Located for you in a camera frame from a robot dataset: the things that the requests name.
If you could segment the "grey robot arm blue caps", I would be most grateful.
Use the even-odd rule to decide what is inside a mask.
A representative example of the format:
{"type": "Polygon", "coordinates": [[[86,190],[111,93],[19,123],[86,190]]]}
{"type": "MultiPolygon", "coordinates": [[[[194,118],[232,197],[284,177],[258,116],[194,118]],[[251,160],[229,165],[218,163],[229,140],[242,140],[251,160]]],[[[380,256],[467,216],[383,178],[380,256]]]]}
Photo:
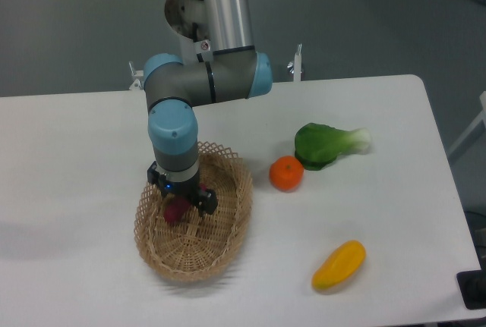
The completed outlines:
{"type": "Polygon", "coordinates": [[[270,60],[254,47],[248,0],[179,0],[176,30],[191,39],[194,58],[158,54],[143,69],[148,134],[155,155],[147,180],[162,195],[185,198],[213,214],[216,192],[200,184],[194,108],[267,94],[270,60]]]}

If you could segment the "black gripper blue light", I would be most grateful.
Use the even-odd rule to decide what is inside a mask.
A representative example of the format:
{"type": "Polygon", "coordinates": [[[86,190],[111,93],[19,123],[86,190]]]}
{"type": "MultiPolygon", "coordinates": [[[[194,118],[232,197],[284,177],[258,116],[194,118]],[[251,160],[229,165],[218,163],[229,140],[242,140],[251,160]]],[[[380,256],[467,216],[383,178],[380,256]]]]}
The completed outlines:
{"type": "Polygon", "coordinates": [[[157,170],[157,163],[154,161],[147,169],[147,182],[159,190],[162,198],[173,195],[186,199],[197,209],[199,216],[212,215],[218,206],[216,191],[199,186],[199,171],[186,181],[170,181],[166,175],[157,170]]]}

